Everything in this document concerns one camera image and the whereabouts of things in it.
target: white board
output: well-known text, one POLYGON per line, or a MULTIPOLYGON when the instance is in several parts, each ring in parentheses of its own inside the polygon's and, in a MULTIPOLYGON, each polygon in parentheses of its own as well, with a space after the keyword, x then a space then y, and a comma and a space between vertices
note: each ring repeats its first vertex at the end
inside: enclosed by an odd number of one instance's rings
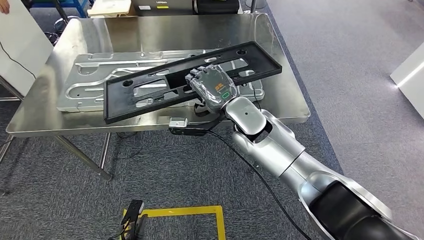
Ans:
MULTIPOLYGON (((0 42, 9 55, 36 76, 53 51, 53 46, 21 0, 8 0, 9 14, 0 13, 0 42)), ((34 77, 11 61, 0 49, 0 75, 25 96, 34 77)))

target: stainless steel table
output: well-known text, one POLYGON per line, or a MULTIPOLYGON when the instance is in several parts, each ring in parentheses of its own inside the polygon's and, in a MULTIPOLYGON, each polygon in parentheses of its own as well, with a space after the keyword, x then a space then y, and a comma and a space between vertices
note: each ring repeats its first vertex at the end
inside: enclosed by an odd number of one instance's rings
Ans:
POLYGON ((266 14, 148 16, 72 19, 6 131, 15 137, 55 136, 109 180, 103 167, 111 132, 165 129, 170 117, 201 123, 214 116, 200 118, 192 107, 171 107, 106 125, 102 112, 58 111, 57 98, 77 55, 218 49, 253 40, 283 66, 281 74, 262 81, 261 107, 284 123, 305 122, 310 111, 266 14), (90 133, 107 133, 100 166, 63 137, 90 133))

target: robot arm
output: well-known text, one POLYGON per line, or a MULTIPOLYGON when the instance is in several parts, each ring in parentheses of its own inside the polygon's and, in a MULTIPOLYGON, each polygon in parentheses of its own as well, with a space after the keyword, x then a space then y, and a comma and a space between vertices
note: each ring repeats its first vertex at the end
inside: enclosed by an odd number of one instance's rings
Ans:
POLYGON ((232 139, 239 148, 291 188, 325 239, 419 240, 393 225, 390 209, 365 188, 305 152, 271 113, 238 96, 218 65, 193 69, 185 78, 209 111, 224 112, 235 124, 232 139))

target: gray carpet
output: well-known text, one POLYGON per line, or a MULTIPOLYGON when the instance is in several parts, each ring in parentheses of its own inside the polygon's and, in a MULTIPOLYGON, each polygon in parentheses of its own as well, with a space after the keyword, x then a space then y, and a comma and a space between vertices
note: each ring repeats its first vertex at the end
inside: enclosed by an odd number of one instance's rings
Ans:
MULTIPOLYGON (((31 13, 44 31, 51 31, 58 18, 54 11, 31 13)), ((311 155, 341 173, 309 94, 299 74, 296 77, 312 116, 289 127, 311 155)), ((0 140, 6 138, 3 130, 16 107, 0 103, 0 140)), ((230 128, 216 131, 230 139, 230 128)), ((100 158, 104 135, 69 138, 93 159, 100 158)), ((230 240, 302 239, 259 178, 213 136, 173 136, 165 130, 127 139, 113 135, 105 168, 114 176, 110 182, 51 137, 17 139, 0 165, 0 188, 9 191, 0 198, 0 238, 106 239, 118 231, 122 210, 131 199, 142 199, 151 209, 221 205, 230 240)), ((319 239, 290 190, 267 174, 265 178, 299 226, 319 239)), ((217 237, 210 215, 152 218, 146 232, 148 240, 217 237)))
POLYGON ((407 0, 268 0, 344 173, 424 237, 424 120, 390 74, 423 43, 407 0))

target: cable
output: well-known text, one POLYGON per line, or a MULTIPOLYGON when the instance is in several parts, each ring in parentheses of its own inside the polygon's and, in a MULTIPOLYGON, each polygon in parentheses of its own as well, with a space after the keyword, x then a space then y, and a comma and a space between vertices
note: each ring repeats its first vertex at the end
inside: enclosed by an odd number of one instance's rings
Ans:
POLYGON ((109 237, 107 240, 114 240, 116 237, 119 237, 121 234, 123 234, 125 232, 125 229, 127 229, 128 225, 130 224, 130 221, 126 222, 126 225, 123 227, 122 231, 120 231, 120 233, 109 237))
POLYGON ((10 60, 12 60, 13 62, 17 63, 19 66, 21 66, 23 69, 25 69, 28 73, 30 73, 34 79, 36 79, 36 76, 34 75, 34 73, 32 73, 30 70, 28 70, 26 67, 24 67, 21 63, 19 63, 18 61, 16 61, 15 59, 13 59, 9 53, 5 50, 5 48, 3 47, 2 42, 0 41, 0 47, 3 50, 3 52, 9 57, 10 60))
POLYGON ((287 219, 290 221, 290 223, 293 225, 294 228, 296 228, 296 230, 302 234, 304 236, 305 239, 307 240, 311 240, 311 238, 295 223, 295 221, 290 217, 289 213, 286 211, 286 209, 283 207, 283 205, 281 204, 281 202, 278 200, 276 194, 274 193, 274 191, 271 189, 271 187, 268 185, 267 181, 264 179, 264 177, 258 172, 258 170, 256 170, 256 168, 250 163, 248 162, 236 149, 234 149, 234 147, 232 147, 222 136, 220 136, 218 133, 215 133, 211 130, 207 130, 208 133, 214 135, 215 137, 217 137, 218 139, 220 139, 221 141, 223 141, 223 143, 225 145, 227 145, 227 147, 229 147, 235 154, 237 154, 237 156, 243 160, 244 163, 246 163, 255 173, 256 175, 260 178, 260 180, 262 181, 262 183, 265 185, 265 187, 268 189, 269 193, 271 193, 272 197, 275 199, 275 201, 277 202, 279 208, 282 210, 282 212, 284 213, 284 215, 287 217, 287 219))
POLYGON ((257 103, 257 105, 259 106, 259 111, 261 111, 261 112, 262 112, 261 104, 259 103, 259 100, 256 98, 256 89, 255 89, 254 87, 252 87, 252 88, 253 88, 253 96, 254 96, 254 99, 256 100, 256 103, 257 103))
POLYGON ((121 135, 119 135, 119 133, 117 132, 116 133, 116 135, 118 136, 118 138, 120 138, 120 139, 128 139, 128 138, 131 138, 131 137, 134 137, 135 135, 137 135, 139 132, 138 131, 136 131, 136 132, 134 132, 132 135, 128 135, 128 136, 121 136, 121 135))
POLYGON ((1 145, 0 145, 0 148, 1 148, 1 147, 3 147, 4 145, 8 144, 8 143, 13 142, 15 139, 16 139, 16 138, 14 138, 14 139, 12 139, 12 140, 10 140, 10 141, 4 142, 3 144, 1 144, 1 145))

